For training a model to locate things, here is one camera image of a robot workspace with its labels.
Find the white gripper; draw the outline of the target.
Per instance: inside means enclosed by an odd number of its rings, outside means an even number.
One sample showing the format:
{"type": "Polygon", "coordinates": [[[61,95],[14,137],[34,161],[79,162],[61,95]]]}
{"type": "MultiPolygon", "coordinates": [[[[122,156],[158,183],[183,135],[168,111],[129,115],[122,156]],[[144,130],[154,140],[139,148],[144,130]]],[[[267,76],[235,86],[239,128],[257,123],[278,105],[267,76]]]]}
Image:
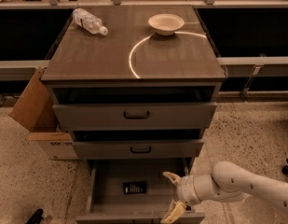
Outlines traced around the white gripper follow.
{"type": "Polygon", "coordinates": [[[217,185],[210,174],[187,175],[182,178],[171,172],[162,173],[176,186],[181,201],[172,200],[168,213],[160,220],[161,224],[173,224],[186,210],[186,205],[193,206],[210,200],[217,193],[217,185]]]}

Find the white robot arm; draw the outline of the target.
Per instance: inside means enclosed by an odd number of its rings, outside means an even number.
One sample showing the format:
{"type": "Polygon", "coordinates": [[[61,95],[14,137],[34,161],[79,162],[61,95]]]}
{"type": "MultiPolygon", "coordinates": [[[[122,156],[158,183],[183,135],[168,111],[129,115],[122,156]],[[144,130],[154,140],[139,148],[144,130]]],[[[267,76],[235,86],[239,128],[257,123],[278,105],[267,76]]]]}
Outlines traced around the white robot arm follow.
{"type": "Polygon", "coordinates": [[[176,187],[178,201],[172,200],[161,224],[176,222],[188,206],[203,201],[232,203],[252,195],[288,215],[288,183],[251,173],[229,161],[217,162],[205,175],[180,177],[164,172],[176,187]]]}

